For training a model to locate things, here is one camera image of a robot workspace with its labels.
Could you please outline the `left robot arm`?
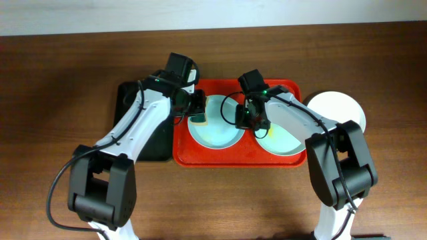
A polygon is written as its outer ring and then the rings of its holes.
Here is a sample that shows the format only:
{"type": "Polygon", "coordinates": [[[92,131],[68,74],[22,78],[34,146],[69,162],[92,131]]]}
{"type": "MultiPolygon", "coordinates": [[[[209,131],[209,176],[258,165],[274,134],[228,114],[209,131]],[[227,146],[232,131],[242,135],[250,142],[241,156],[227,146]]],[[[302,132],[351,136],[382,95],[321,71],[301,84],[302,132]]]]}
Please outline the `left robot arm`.
{"type": "Polygon", "coordinates": [[[135,99],[94,146],[80,145],[67,164],[68,208],[100,239],[136,239],[130,217],[137,197],[135,163],[156,129],[168,119],[202,115],[205,94],[194,87],[197,64],[171,53],[164,69],[137,82],[135,99]]]}

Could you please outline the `light green plate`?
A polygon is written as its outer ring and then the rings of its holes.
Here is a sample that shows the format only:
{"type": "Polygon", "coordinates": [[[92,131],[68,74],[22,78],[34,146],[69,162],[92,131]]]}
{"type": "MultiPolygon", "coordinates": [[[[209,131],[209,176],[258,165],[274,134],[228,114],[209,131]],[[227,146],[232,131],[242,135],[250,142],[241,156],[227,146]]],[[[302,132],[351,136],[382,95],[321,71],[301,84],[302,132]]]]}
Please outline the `light green plate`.
{"type": "Polygon", "coordinates": [[[254,132],[257,143],[265,151],[280,157],[301,153],[305,147],[284,128],[274,123],[269,130],[260,129],[254,132]]]}

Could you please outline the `light blue plate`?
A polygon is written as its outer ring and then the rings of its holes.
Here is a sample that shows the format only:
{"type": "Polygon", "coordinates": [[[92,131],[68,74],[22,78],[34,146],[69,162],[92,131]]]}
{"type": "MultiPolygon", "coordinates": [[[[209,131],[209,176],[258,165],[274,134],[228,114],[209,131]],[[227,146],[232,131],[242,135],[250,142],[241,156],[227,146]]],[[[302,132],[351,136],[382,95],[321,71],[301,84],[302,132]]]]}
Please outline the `light blue plate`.
{"type": "Polygon", "coordinates": [[[243,129],[237,129],[224,121],[232,121],[235,117],[238,102],[231,97],[225,103],[225,95],[210,95],[207,97],[205,114],[208,124],[206,126],[191,125],[187,120],[187,128],[193,139],[208,149],[226,149],[235,145],[244,135],[243,129]]]}

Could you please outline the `green yellow sponge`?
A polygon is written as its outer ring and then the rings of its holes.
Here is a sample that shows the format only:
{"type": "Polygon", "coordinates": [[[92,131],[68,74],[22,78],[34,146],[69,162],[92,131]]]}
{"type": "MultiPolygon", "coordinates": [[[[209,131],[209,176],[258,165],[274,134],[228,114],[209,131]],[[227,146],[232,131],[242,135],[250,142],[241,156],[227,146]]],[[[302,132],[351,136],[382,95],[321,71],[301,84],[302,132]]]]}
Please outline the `green yellow sponge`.
{"type": "Polygon", "coordinates": [[[188,121],[191,125],[195,126],[206,126],[208,124],[207,116],[205,113],[192,115],[188,118],[188,121]]]}

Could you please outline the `white plate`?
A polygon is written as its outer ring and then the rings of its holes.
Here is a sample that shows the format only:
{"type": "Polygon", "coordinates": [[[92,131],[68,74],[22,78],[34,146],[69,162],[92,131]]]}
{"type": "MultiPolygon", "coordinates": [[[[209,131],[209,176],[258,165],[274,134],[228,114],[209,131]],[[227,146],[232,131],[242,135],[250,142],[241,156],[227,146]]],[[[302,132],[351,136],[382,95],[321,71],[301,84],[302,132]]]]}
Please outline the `white plate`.
{"type": "Polygon", "coordinates": [[[303,104],[320,115],[345,123],[352,120],[366,130],[366,115],[361,105],[351,96],[338,91],[318,91],[308,95],[303,104]]]}

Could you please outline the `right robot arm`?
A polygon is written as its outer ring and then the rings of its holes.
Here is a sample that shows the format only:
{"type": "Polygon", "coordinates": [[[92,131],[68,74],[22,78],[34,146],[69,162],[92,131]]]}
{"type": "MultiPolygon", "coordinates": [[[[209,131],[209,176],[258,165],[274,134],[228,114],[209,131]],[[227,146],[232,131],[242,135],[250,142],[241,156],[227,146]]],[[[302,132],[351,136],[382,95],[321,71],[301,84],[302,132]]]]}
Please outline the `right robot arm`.
{"type": "Polygon", "coordinates": [[[363,199],[378,182],[364,133],[356,122],[339,123],[298,101],[284,86],[269,86],[254,69],[238,78],[244,102],[236,107],[238,129],[285,129],[305,147],[310,181],[322,202],[311,239],[351,239],[363,199]]]}

